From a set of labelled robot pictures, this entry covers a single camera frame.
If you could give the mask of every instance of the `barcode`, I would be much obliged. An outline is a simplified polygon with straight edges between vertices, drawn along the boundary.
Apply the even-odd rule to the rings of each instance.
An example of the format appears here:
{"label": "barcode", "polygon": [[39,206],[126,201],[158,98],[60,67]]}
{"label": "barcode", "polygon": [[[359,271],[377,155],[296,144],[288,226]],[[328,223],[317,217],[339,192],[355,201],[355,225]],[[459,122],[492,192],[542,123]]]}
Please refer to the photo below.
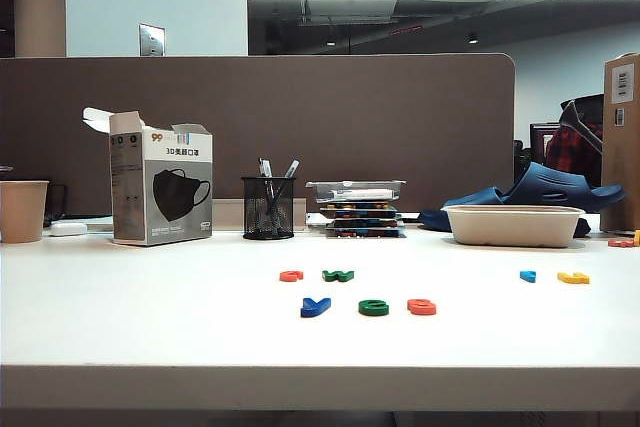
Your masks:
{"label": "barcode", "polygon": [[624,109],[616,109],[615,126],[622,127],[624,125]]}
{"label": "barcode", "polygon": [[189,132],[178,134],[178,145],[179,144],[189,145]]}

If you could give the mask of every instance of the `white mouse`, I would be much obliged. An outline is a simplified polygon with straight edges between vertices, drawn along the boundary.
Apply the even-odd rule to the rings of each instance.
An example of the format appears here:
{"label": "white mouse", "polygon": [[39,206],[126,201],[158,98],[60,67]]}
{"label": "white mouse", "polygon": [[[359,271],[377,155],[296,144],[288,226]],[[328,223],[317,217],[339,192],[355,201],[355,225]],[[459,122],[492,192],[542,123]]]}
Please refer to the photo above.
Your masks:
{"label": "white mouse", "polygon": [[83,235],[87,233],[87,224],[82,224],[80,222],[55,222],[51,224],[49,233],[53,237]]}

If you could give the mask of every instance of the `plastic letter toy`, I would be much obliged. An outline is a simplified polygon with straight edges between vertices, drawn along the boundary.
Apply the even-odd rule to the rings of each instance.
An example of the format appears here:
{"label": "plastic letter toy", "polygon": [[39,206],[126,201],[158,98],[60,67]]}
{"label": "plastic letter toy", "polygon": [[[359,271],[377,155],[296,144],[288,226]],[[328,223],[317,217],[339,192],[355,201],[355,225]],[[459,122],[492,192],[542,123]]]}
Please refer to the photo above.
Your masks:
{"label": "plastic letter toy", "polygon": [[536,273],[533,270],[521,270],[520,278],[522,280],[526,280],[527,282],[531,282],[533,284],[536,281]]}
{"label": "plastic letter toy", "polygon": [[407,309],[413,315],[434,315],[436,313],[436,304],[428,299],[409,299],[407,301]]}
{"label": "plastic letter toy", "polygon": [[341,270],[336,270],[335,272],[329,272],[328,270],[322,271],[322,278],[325,282],[333,282],[337,280],[338,282],[348,282],[353,279],[354,272],[350,270],[349,272],[343,272]]}
{"label": "plastic letter toy", "polygon": [[558,272],[558,280],[566,282],[567,284],[588,284],[589,276],[580,272],[574,272],[573,275],[569,275],[565,272]]}
{"label": "plastic letter toy", "polygon": [[309,297],[302,299],[302,308],[300,309],[300,317],[317,317],[325,310],[331,307],[331,299],[324,298],[319,302]]}
{"label": "plastic letter toy", "polygon": [[633,247],[635,245],[635,239],[611,239],[607,244],[609,247]]}
{"label": "plastic letter toy", "polygon": [[298,279],[304,278],[304,272],[300,270],[285,270],[280,272],[280,280],[282,282],[297,282]]}
{"label": "plastic letter toy", "polygon": [[358,303],[358,312],[370,317],[378,317],[389,313],[389,305],[384,300],[361,300]]}

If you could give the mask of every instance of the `black face mask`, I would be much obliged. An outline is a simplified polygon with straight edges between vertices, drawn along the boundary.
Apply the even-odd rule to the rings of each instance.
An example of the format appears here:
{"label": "black face mask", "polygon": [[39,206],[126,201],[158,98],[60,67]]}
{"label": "black face mask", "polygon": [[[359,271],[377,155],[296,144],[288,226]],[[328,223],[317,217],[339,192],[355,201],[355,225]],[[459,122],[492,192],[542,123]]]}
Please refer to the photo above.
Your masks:
{"label": "black face mask", "polygon": [[[174,174],[176,170],[182,172],[182,175]],[[201,184],[207,184],[207,193],[202,200],[194,203],[193,197]],[[209,181],[191,179],[182,169],[163,170],[153,177],[153,197],[158,209],[169,222],[191,212],[209,197],[210,191]]]}

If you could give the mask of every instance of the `light switch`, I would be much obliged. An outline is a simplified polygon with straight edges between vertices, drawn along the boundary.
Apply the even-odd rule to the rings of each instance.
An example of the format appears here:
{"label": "light switch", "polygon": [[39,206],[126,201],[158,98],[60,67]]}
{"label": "light switch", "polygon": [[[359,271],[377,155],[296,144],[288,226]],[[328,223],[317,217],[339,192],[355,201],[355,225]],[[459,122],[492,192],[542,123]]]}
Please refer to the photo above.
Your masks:
{"label": "light switch", "polygon": [[164,55],[165,33],[162,27],[140,24],[140,56],[162,57]]}

